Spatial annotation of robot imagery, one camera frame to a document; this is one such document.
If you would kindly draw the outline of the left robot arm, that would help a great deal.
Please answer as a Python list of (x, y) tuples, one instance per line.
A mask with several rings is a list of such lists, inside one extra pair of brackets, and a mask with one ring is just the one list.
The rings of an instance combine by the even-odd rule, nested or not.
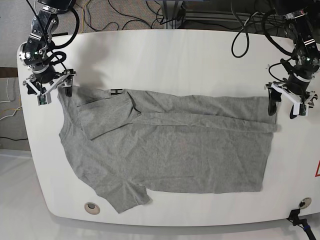
[[(275, 78), (265, 85), (268, 90), (268, 114), (277, 112), (277, 104), (282, 96), (292, 102), (289, 117), (307, 116), (318, 99), (315, 91), (308, 87), (316, 72), (320, 69), (320, 51), (313, 37), (313, 28), (320, 21), (320, 2), (318, 0), (273, 0), (272, 9), (262, 17), (261, 27), (267, 40), (288, 59), (281, 59), (288, 78)], [(284, 17), (284, 33), (293, 42), (293, 51), (289, 52), (276, 43), (266, 30), (266, 20), (271, 15)]]

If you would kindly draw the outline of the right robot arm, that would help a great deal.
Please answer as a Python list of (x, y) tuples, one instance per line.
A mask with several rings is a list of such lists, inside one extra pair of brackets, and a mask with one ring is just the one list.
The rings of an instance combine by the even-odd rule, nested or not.
[[(19, 58), (22, 64), (28, 67), (32, 74), (23, 81), (29, 95), (37, 95), (39, 104), (49, 103), (49, 92), (61, 86), (67, 97), (72, 96), (73, 69), (64, 68), (64, 71), (55, 70), (56, 65), (64, 65), (66, 53), (61, 49), (67, 47), (75, 39), (80, 18), (74, 9), (74, 0), (39, 0), (42, 8), (36, 12), (29, 1), (26, 2), (34, 17), (31, 23), (31, 32), (27, 41), (20, 46)], [(53, 41), (53, 32), (59, 25), (58, 15), (71, 12), (75, 17), (75, 29), (70, 39), (60, 45)]]

